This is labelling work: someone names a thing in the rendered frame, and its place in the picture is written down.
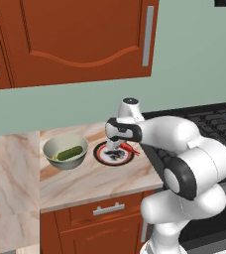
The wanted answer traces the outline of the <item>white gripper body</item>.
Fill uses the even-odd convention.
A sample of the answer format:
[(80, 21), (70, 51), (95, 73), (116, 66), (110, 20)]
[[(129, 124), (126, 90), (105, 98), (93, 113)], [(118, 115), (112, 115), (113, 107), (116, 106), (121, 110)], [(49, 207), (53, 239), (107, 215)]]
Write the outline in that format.
[(116, 150), (121, 144), (121, 141), (118, 140), (118, 141), (112, 141), (110, 139), (107, 140), (107, 143), (106, 143), (106, 146), (107, 146), (107, 149), (110, 150), (110, 151), (114, 151)]

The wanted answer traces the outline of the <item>white plate with dark rim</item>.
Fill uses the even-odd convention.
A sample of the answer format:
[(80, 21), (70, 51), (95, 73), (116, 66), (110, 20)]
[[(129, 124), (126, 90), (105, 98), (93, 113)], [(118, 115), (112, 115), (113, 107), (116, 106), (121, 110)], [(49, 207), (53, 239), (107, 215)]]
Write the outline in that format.
[(107, 142), (99, 143), (93, 150), (93, 156), (97, 162), (105, 166), (119, 167), (133, 161), (135, 155), (123, 148), (109, 150)]

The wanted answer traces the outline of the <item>red fish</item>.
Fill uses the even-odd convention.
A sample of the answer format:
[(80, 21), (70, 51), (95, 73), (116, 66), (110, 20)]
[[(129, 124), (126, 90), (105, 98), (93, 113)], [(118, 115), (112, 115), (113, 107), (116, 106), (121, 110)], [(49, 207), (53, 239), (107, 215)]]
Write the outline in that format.
[(139, 156), (140, 155), (140, 152), (136, 151), (131, 145), (129, 145), (128, 143), (126, 142), (123, 142), (120, 144), (120, 148), (124, 149), (125, 151), (127, 152), (130, 152), (134, 155), (137, 155)]

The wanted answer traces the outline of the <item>green cucumber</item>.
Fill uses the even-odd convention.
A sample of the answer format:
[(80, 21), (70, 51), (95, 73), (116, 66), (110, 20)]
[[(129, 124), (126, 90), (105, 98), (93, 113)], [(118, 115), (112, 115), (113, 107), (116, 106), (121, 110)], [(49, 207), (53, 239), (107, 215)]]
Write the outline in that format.
[(81, 146), (74, 146), (74, 147), (64, 150), (62, 152), (59, 152), (56, 156), (56, 159), (58, 161), (65, 161), (65, 160), (68, 160), (74, 156), (81, 154), (82, 151), (83, 151), (83, 148)]

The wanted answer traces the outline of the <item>grey-green bowl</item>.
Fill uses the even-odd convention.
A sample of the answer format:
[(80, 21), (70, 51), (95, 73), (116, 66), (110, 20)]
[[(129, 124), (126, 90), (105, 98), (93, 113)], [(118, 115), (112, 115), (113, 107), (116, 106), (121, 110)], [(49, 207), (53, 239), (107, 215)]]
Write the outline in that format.
[[(58, 161), (57, 154), (74, 146), (81, 146), (81, 154), (65, 161)], [(52, 166), (60, 170), (72, 170), (78, 167), (84, 160), (88, 150), (88, 142), (85, 138), (77, 134), (59, 134), (52, 137), (43, 147), (43, 152)]]

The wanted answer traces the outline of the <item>red-brown drawer front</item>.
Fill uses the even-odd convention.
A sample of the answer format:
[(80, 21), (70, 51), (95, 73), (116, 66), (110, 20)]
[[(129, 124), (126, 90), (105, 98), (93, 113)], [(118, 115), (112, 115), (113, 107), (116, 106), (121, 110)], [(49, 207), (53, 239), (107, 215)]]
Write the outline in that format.
[[(55, 211), (57, 228), (60, 232), (63, 232), (91, 222), (103, 221), (109, 218), (139, 212), (143, 197), (143, 194), (139, 192)], [(97, 216), (93, 215), (92, 211), (98, 206), (108, 207), (114, 205), (116, 202), (124, 203), (125, 209)]]

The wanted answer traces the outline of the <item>red-brown base cupboard door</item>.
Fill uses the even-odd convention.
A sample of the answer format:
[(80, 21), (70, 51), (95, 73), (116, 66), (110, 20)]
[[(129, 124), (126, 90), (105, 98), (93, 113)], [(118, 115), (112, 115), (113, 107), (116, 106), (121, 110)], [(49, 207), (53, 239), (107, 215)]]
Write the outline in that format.
[(139, 213), (60, 234), (62, 254), (139, 254), (143, 219)]

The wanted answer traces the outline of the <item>black stove with oven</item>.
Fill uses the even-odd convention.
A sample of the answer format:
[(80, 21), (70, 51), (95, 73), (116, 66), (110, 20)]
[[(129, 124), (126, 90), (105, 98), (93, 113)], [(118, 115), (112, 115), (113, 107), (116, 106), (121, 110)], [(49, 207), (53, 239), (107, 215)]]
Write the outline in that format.
[[(165, 115), (191, 120), (203, 136), (226, 144), (226, 102), (143, 114), (145, 119)], [(226, 192), (226, 179), (220, 185)], [(226, 208), (215, 217), (189, 222), (179, 241), (188, 254), (226, 254)]]

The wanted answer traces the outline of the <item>wide red-brown cupboard door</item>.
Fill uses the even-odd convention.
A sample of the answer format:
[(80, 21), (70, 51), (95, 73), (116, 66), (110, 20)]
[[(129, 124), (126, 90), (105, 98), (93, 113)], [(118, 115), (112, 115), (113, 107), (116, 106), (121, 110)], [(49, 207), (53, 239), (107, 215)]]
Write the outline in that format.
[[(152, 74), (160, 0), (0, 0), (0, 35), (15, 88)], [(147, 7), (155, 6), (142, 66)]]

